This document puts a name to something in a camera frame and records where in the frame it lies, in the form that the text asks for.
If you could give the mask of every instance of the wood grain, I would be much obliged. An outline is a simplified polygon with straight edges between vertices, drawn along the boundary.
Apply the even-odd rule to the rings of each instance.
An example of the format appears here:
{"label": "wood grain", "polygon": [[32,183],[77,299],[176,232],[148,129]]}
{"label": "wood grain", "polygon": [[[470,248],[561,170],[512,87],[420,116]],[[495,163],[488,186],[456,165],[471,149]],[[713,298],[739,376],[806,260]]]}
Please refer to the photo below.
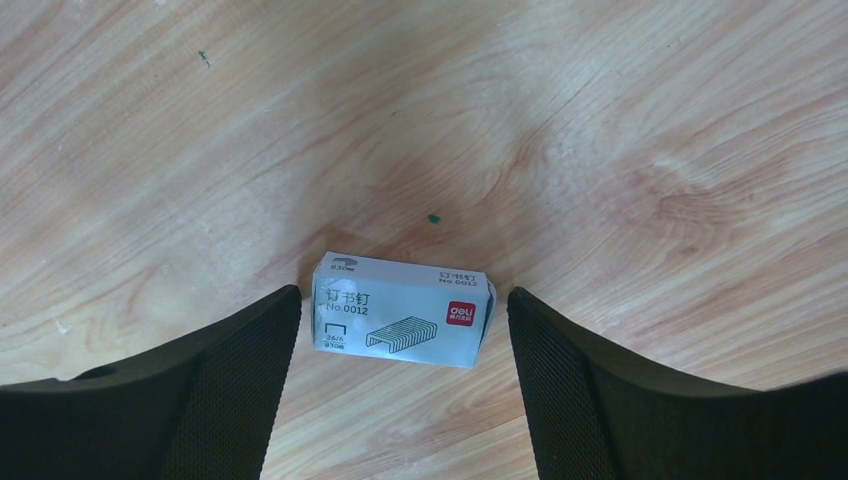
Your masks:
{"label": "wood grain", "polygon": [[[0,383],[308,291],[327,249],[484,270],[731,384],[848,368],[844,2],[0,13]],[[503,304],[472,371],[308,322],[266,478],[535,478]]]}

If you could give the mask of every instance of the deli logo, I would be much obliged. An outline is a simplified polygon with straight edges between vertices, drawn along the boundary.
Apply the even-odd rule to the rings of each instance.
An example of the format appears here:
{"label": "deli logo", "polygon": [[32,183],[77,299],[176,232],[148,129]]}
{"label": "deli logo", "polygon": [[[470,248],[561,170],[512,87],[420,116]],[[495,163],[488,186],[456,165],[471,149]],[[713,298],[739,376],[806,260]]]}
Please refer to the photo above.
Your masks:
{"label": "deli logo", "polygon": [[451,302],[448,305],[448,325],[470,327],[474,323],[474,313],[476,312],[477,305],[473,303]]}

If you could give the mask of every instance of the green speck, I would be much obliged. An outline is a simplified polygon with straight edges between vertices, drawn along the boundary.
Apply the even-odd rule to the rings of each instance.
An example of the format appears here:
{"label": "green speck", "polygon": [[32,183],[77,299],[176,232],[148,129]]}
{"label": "green speck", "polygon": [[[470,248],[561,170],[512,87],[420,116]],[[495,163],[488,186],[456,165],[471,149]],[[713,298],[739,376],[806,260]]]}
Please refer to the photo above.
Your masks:
{"label": "green speck", "polygon": [[200,59],[206,64],[206,68],[212,68],[212,64],[209,63],[209,58],[206,56],[206,52],[201,51],[197,52],[197,54],[200,55]]}

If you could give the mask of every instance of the staple illustration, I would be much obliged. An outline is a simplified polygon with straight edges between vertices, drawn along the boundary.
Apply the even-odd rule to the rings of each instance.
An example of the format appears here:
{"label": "staple illustration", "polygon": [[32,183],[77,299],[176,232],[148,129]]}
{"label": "staple illustration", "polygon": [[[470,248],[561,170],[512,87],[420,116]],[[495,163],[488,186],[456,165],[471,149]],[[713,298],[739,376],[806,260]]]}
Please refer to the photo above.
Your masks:
{"label": "staple illustration", "polygon": [[438,326],[417,317],[406,317],[399,322],[374,330],[365,336],[365,346],[379,343],[389,345],[389,353],[397,353],[436,338]]}

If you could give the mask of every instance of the white box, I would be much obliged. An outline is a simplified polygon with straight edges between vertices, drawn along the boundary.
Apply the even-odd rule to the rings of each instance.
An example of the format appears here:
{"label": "white box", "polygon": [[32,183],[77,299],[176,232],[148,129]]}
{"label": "white box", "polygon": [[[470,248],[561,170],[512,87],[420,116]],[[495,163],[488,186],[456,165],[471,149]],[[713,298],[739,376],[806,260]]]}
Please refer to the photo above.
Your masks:
{"label": "white box", "polygon": [[471,368],[495,307],[484,273],[327,252],[312,281],[316,350]]}

